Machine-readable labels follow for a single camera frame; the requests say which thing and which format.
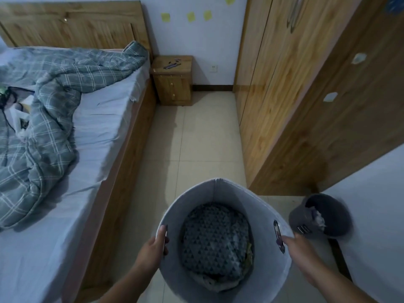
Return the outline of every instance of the wardrobe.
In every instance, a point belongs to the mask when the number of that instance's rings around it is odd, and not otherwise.
[[[234,83],[247,186],[326,189],[404,143],[391,0],[248,0]]]

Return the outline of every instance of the hand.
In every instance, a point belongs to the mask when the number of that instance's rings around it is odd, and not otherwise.
[[[131,271],[140,272],[140,274],[150,282],[160,266],[164,243],[168,242],[169,239],[166,238],[166,226],[162,225],[158,230],[157,238],[153,236],[143,245],[142,249],[140,249]],[[164,255],[168,253],[169,251],[167,247],[165,247]]]
[[[295,233],[295,238],[282,236],[282,241],[288,246],[290,257],[306,277],[306,280],[314,287],[317,287],[315,276],[326,265],[311,243],[297,233]]]

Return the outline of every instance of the wardrobe door handle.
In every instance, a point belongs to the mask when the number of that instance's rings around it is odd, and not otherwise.
[[[295,10],[293,10],[293,19],[290,24],[290,34],[292,34],[293,31],[295,30],[296,22],[297,22],[297,19],[299,18],[300,11],[302,9],[303,1],[304,0],[296,0],[296,7],[295,7]]]
[[[292,17],[295,13],[296,5],[297,5],[297,0],[290,7],[288,20],[286,21],[286,28],[288,28],[290,25],[290,21],[292,20]]]

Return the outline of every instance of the forearm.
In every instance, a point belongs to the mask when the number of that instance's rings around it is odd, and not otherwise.
[[[326,266],[319,268],[315,283],[328,303],[377,303],[345,276]]]
[[[140,270],[133,269],[115,283],[99,303],[133,303],[149,285],[150,280]]]

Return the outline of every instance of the yellow sticky note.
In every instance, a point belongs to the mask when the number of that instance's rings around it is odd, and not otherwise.
[[[188,22],[195,21],[195,13],[194,12],[189,12],[187,14],[187,17],[188,17]]]
[[[170,22],[170,14],[167,12],[162,12],[161,20],[163,20],[163,22]]]
[[[231,5],[234,3],[235,0],[226,0],[227,5]]]
[[[203,12],[203,17],[205,18],[205,21],[212,19],[212,12],[210,10],[205,10]]]

